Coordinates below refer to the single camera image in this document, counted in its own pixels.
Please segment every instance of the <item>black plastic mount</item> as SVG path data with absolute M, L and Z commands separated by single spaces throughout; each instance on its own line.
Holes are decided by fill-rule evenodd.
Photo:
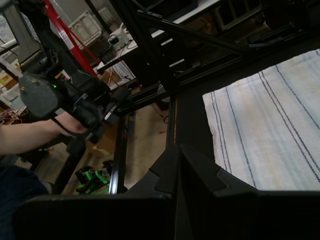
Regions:
M 18 240 L 315 239 L 319 203 L 319 192 L 259 191 L 194 148 L 171 145 L 126 193 L 37 197 L 13 225 Z

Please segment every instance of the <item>forearm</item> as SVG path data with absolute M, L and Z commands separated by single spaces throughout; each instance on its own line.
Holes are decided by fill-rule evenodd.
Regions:
M 0 155 L 26 153 L 59 135 L 52 120 L 16 125 L 0 125 Z

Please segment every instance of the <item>electronics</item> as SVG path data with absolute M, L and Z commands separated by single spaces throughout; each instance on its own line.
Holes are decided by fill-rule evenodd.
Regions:
M 108 42 L 116 51 L 119 51 L 121 48 L 126 46 L 129 43 L 129 38 L 123 29 L 124 24 L 110 34 Z

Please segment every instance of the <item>workbench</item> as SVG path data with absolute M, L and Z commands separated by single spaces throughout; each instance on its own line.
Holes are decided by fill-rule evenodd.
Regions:
M 176 24 L 186 24 L 188 22 L 193 21 L 194 19 L 198 18 L 202 14 L 209 12 L 215 7 L 215 3 L 219 2 L 219 0 L 198 0 L 198 7 L 187 14 L 179 17 L 175 21 L 173 21 Z M 163 44 L 163 42 L 166 41 L 165 39 L 165 32 L 162 30 L 157 30 L 154 33 L 151 34 L 151 36 L 160 44 Z M 132 40 L 132 37 L 130 34 L 128 34 L 128 38 Z M 112 60 L 104 64 L 101 62 L 98 67 L 97 71 L 99 74 L 103 74 L 103 72 L 112 67 L 113 65 L 119 63 L 120 59 L 123 59 L 126 63 L 129 58 L 132 58 L 135 54 L 138 53 L 138 46 L 134 40 L 132 40 L 127 46 L 124 47 L 124 49 L 120 49 L 117 54 L 119 57 L 114 57 Z

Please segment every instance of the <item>red pole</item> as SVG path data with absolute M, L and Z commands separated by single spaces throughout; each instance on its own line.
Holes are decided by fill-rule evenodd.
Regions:
M 49 0 L 43 0 L 43 2 L 45 4 L 44 12 L 47 14 L 52 24 L 57 29 L 58 34 L 60 35 L 60 37 L 62 38 L 62 40 L 64 41 L 65 45 L 68 47 L 68 49 L 70 50 L 74 58 L 79 62 L 79 64 L 83 67 L 83 69 L 86 72 L 98 78 L 95 71 L 91 67 L 90 63 L 86 59 L 84 53 L 80 50 L 76 41 L 71 36 L 70 29 L 61 20 L 60 16 L 57 14 L 56 10 L 54 9 L 54 6 L 51 4 Z
M 87 46 L 78 38 L 77 34 L 75 34 L 72 30 L 70 30 L 70 33 L 75 37 L 75 39 L 82 45 L 82 47 L 84 48 L 84 50 L 90 55 L 90 57 L 92 57 L 93 60 L 95 60 L 95 62 L 97 64 L 99 64 L 99 59 L 95 57 L 95 55 L 92 54 L 92 52 L 87 48 Z

